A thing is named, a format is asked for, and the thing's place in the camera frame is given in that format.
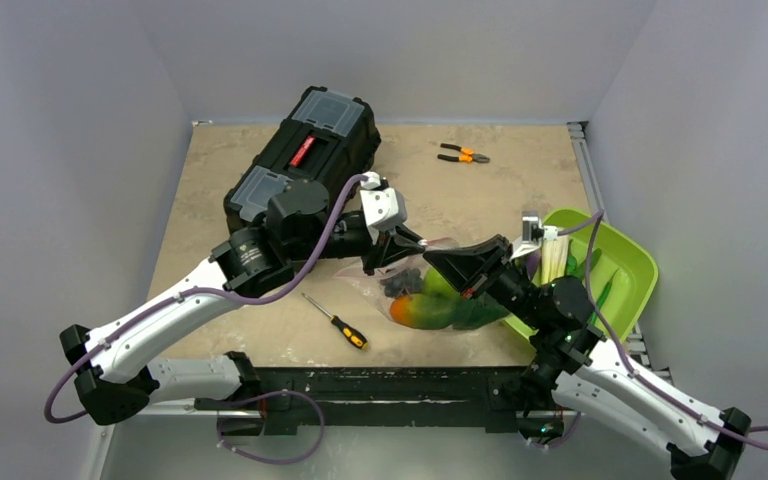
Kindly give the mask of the green bok choy toy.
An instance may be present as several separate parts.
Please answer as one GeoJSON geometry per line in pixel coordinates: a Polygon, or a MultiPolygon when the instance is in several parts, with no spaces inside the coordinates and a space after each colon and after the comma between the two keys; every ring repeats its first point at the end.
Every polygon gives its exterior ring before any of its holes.
{"type": "Polygon", "coordinates": [[[463,299],[454,312],[451,327],[455,330],[476,330],[509,315],[509,311],[487,295],[475,299],[463,299]]]}

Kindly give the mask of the green apple toy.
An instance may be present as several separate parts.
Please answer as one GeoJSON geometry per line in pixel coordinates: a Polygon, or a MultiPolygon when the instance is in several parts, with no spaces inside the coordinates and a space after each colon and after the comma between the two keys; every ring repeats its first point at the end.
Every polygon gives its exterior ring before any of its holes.
{"type": "Polygon", "coordinates": [[[429,267],[423,278],[423,294],[439,298],[458,298],[459,293],[433,267],[429,267]]]}

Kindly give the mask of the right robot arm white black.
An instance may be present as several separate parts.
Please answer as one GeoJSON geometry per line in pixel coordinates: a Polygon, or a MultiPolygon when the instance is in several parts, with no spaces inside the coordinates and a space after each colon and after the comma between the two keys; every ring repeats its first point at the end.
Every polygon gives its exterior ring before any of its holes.
{"type": "Polygon", "coordinates": [[[665,452],[675,479],[731,478],[745,450],[736,437],[747,433],[748,415],[680,393],[589,322],[594,307],[580,280],[537,286],[511,256],[500,235],[423,255],[463,298],[488,296],[533,329],[534,359],[503,394],[526,413],[560,403],[613,425],[665,452]]]}

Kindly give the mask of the black grapes toy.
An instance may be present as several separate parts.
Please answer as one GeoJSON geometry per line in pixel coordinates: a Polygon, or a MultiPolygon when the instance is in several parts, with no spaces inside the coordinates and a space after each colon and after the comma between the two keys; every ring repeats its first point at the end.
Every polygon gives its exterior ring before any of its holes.
{"type": "Polygon", "coordinates": [[[409,268],[379,281],[387,298],[399,298],[404,295],[422,293],[424,279],[419,268],[409,268]]]}

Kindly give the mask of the orange mango toy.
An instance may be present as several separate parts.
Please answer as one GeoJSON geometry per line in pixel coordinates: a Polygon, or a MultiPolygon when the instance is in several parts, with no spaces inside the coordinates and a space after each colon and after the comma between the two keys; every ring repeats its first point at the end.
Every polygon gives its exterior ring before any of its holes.
{"type": "Polygon", "coordinates": [[[452,325],[454,300],[426,294],[404,295],[390,303],[390,318],[397,324],[418,330],[443,330],[452,325]]]}

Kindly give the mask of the clear zip top bag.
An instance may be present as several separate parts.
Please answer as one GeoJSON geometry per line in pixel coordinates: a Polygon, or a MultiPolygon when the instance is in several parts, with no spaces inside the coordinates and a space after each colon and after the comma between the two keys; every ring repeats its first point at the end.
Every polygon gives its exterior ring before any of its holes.
{"type": "Polygon", "coordinates": [[[428,331],[473,331],[509,315],[483,294],[463,298],[420,254],[367,274],[355,261],[335,277],[348,283],[385,318],[402,327],[428,331]]]}

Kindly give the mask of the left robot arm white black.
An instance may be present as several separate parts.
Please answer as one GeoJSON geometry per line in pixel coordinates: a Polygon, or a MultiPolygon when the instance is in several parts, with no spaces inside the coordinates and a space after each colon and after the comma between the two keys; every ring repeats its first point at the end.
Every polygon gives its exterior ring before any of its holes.
{"type": "Polygon", "coordinates": [[[373,172],[350,177],[336,196],[315,181],[289,183],[251,225],[163,293],[103,326],[60,333],[70,364],[64,380],[82,414],[103,426],[184,398],[249,407],[258,382],[245,373],[242,355],[173,361],[163,352],[226,313],[281,300],[321,259],[356,257],[370,275],[421,254],[427,243],[406,220],[402,194],[373,172]]]}

